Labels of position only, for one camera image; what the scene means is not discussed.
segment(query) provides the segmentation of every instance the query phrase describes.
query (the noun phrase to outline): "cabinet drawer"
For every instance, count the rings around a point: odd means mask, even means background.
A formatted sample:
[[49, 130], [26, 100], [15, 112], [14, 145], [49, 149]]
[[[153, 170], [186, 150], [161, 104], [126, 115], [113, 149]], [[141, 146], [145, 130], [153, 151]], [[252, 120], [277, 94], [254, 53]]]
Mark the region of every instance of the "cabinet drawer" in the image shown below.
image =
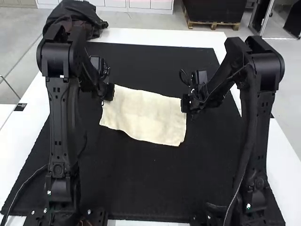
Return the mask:
[[151, 0], [129, 0], [130, 8], [151, 8]]
[[106, 7], [127, 7], [126, 0], [104, 0]]
[[104, 0], [88, 0], [92, 5], [104, 6]]
[[38, 0], [39, 4], [58, 5], [58, 0]]
[[172, 7], [172, 0], [151, 0], [150, 1], [150, 8], [153, 9], [171, 9]]

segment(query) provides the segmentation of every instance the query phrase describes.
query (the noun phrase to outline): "cloth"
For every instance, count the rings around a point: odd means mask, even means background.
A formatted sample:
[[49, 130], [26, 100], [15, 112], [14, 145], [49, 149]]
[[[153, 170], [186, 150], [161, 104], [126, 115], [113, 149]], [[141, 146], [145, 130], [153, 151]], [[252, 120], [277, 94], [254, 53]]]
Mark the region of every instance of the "cloth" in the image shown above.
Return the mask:
[[100, 30], [109, 26], [108, 22], [96, 14], [96, 7], [88, 1], [63, 0], [51, 12], [43, 28], [43, 35], [52, 24], [61, 24], [67, 32], [73, 26], [82, 26], [86, 30], [86, 39], [100, 36]]
[[179, 146], [185, 138], [186, 114], [179, 98], [115, 85], [114, 100], [104, 103], [100, 125], [137, 140]]

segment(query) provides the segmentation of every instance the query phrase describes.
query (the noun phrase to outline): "black cable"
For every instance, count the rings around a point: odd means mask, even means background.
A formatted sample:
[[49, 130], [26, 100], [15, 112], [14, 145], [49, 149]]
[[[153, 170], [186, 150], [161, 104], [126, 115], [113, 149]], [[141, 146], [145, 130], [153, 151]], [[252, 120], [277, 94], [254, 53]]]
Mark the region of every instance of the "black cable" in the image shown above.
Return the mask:
[[[253, 70], [253, 74], [255, 74], [254, 68], [252, 66], [250, 66], [250, 68]], [[250, 160], [250, 156], [251, 156], [251, 153], [253, 150], [254, 140], [256, 139], [256, 123], [257, 123], [256, 111], [257, 111], [257, 109], [254, 106], [257, 105], [257, 103], [256, 103], [257, 98], [256, 98], [256, 91], [255, 91], [255, 83], [250, 84], [249, 92], [250, 92], [249, 106], [246, 106], [246, 103], [242, 102], [243, 112], [250, 111], [250, 113], [249, 113], [250, 119], [249, 119], [249, 123], [247, 125], [248, 130], [246, 132], [246, 140], [245, 140], [245, 145], [243, 146], [242, 156], [239, 161], [237, 176], [235, 177], [235, 180], [234, 180], [234, 187], [235, 187], [234, 195], [227, 208], [223, 226], [230, 225], [232, 212], [235, 207], [235, 205], [233, 205], [233, 203], [237, 197], [241, 183], [244, 179], [244, 176], [246, 173], [246, 168], [247, 168], [247, 165], [248, 165], [248, 162]]]
[[193, 97], [198, 101], [200, 102], [201, 104], [205, 104], [206, 101], [208, 99], [211, 98], [211, 96], [215, 93], [216, 90], [218, 90], [220, 88], [220, 86], [226, 82], [228, 82], [229, 80], [233, 79], [233, 77], [238, 74], [239, 72], [241, 72], [243, 69], [245, 69], [247, 66], [249, 65], [249, 63], [247, 63], [246, 65], [242, 66], [239, 70], [237, 70], [233, 75], [231, 75], [230, 77], [228, 77], [226, 80], [224, 80], [221, 84], [219, 84], [217, 87], [214, 88], [214, 90], [207, 96], [207, 98], [205, 100], [202, 100], [200, 98], [198, 98], [198, 96], [195, 94], [195, 89], [192, 89], [192, 95]]
[[18, 199], [18, 196], [20, 194], [20, 192], [24, 189], [24, 187], [32, 181], [33, 178], [35, 178], [38, 174], [40, 174], [41, 172], [43, 172], [44, 170], [47, 170], [48, 168], [48, 164], [42, 166], [41, 168], [37, 169], [22, 185], [21, 187], [19, 188], [19, 190], [17, 191], [7, 213], [3, 216], [3, 219], [1, 221], [1, 224], [0, 226], [5, 226], [7, 220], [8, 220], [8, 216], [9, 216], [9, 213], [11, 211], [11, 209], [13, 208], [14, 204], [16, 203], [16, 200]]
[[[185, 81], [185, 80], [183, 79], [183, 76], [182, 76], [183, 73], [186, 75], [187, 81]], [[188, 74], [187, 74], [183, 69], [181, 69], [181, 70], [179, 71], [179, 77], [180, 77], [181, 81], [182, 81], [186, 86], [188, 86], [188, 87], [191, 86], [191, 84], [189, 84], [189, 76], [188, 76]]]

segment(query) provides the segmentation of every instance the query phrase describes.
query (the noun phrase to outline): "wooden pallet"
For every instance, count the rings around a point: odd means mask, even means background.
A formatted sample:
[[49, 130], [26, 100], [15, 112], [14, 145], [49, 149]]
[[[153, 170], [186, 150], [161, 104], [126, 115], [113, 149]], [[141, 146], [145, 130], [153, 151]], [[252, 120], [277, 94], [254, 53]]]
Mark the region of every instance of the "wooden pallet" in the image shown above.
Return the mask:
[[192, 29], [193, 25], [196, 25], [196, 24], [209, 24], [209, 25], [211, 25], [211, 30], [215, 30], [217, 25], [230, 25], [230, 26], [232, 26], [232, 28], [233, 28], [234, 31], [238, 31], [239, 30], [240, 23], [191, 21], [189, 19], [189, 17], [188, 17], [187, 10], [186, 10], [186, 8], [185, 8], [185, 6], [184, 6], [183, 3], [182, 3], [182, 9], [183, 9], [184, 16], [185, 16], [185, 19], [186, 19], [186, 23], [187, 23], [187, 26], [188, 26], [189, 29]]

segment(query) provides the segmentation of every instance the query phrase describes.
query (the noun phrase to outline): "white cabinet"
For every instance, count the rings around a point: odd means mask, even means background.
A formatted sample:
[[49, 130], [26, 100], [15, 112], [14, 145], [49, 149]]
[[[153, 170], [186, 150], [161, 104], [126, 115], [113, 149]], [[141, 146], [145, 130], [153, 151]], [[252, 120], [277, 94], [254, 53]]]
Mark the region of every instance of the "white cabinet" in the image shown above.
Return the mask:
[[[62, 0], [0, 0], [36, 1], [38, 8], [55, 8]], [[133, 13], [172, 14], [174, 0], [87, 0], [96, 6], [97, 11], [116, 11]]]
[[105, 7], [127, 7], [126, 0], [104, 0]]
[[104, 0], [88, 0], [92, 5], [104, 6]]
[[151, 8], [151, 0], [129, 0], [130, 8]]
[[173, 0], [151, 0], [150, 8], [153, 9], [172, 9]]

